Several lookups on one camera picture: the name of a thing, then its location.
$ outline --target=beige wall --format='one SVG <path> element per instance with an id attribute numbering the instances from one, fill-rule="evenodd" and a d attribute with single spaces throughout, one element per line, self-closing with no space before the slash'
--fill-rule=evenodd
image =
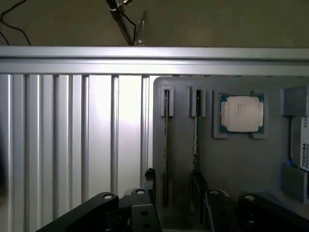
<path id="1" fill-rule="evenodd" d="M 16 2 L 0 1 L 0 11 Z M 148 45 L 309 47 L 308 0 L 134 0 L 127 14 L 138 22 L 144 10 Z M 6 20 L 33 45 L 126 45 L 105 0 L 28 0 Z M 0 30 L 26 44 L 19 32 Z"/>

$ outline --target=aluminum rail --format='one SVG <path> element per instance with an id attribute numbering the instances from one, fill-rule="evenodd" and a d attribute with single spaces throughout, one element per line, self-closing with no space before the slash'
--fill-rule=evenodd
<path id="1" fill-rule="evenodd" d="M 0 46 L 0 58 L 15 57 L 309 60 L 309 49 Z"/>

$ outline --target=metal bar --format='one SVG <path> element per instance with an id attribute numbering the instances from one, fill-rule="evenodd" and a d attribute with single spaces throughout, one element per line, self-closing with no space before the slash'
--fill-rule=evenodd
<path id="1" fill-rule="evenodd" d="M 57 216 L 71 208 L 71 150 L 70 150 L 70 76 L 60 75 L 57 91 L 56 122 L 56 172 L 57 172 Z"/>
<path id="2" fill-rule="evenodd" d="M 42 47 L 2 46 L 0 57 L 209 58 L 308 60 L 308 48 Z"/>
<path id="3" fill-rule="evenodd" d="M 14 163 L 14 203 L 13 203 L 13 225 L 14 231 L 25 230 L 27 199 L 25 190 L 25 77 L 15 75 L 13 78 L 13 163 Z"/>
<path id="4" fill-rule="evenodd" d="M 0 192 L 0 229 L 13 231 L 13 77 L 0 75 L 0 130 L 3 186 Z"/>
<path id="5" fill-rule="evenodd" d="M 112 155 L 111 192 L 118 194 L 118 146 L 119 146 L 119 77 L 112 78 Z"/>
<path id="6" fill-rule="evenodd" d="M 42 77 L 29 76 L 28 86 L 28 213 L 29 231 L 42 226 Z"/>
<path id="7" fill-rule="evenodd" d="M 82 203 L 82 84 L 81 75 L 72 83 L 72 208 Z"/>
<path id="8" fill-rule="evenodd" d="M 141 90 L 141 156 L 140 156 L 140 186 L 143 185 L 143 179 L 148 169 L 148 143 L 149 143 L 149 77 L 142 78 Z"/>
<path id="9" fill-rule="evenodd" d="M 89 76 L 82 78 L 82 202 L 89 199 Z"/>
<path id="10" fill-rule="evenodd" d="M 111 76 L 89 76 L 88 198 L 111 188 Z"/>
<path id="11" fill-rule="evenodd" d="M 0 70 L 2 73 L 37 73 L 37 74 L 136 74 L 136 75 L 269 75 L 269 76 L 308 76 L 308 65 L 289 65 L 289 64 L 222 64 L 218 61 L 216 65 L 207 63 L 199 64 L 169 64 L 167 61 L 154 60 L 152 64 L 144 64 L 141 61 L 131 60 L 129 63 L 119 64 L 110 63 L 31 63 L 25 60 L 19 62 L 1 62 Z"/>
<path id="12" fill-rule="evenodd" d="M 42 103 L 42 224 L 53 220 L 54 77 L 43 76 Z"/>
<path id="13" fill-rule="evenodd" d="M 118 195 L 140 186 L 141 76 L 119 76 Z"/>

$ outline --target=toshiba label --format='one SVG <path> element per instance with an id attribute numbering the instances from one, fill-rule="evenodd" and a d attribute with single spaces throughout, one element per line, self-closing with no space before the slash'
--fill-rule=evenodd
<path id="1" fill-rule="evenodd" d="M 309 172 L 309 128 L 308 117 L 301 118 L 300 162 L 299 167 Z"/>

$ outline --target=aluminum frame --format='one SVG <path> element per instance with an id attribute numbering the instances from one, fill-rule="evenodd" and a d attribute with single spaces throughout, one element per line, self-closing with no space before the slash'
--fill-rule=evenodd
<path id="1" fill-rule="evenodd" d="M 308 76 L 309 49 L 4 46 L 0 74 L 0 230 L 34 231 L 98 192 L 140 185 L 158 77 Z"/>

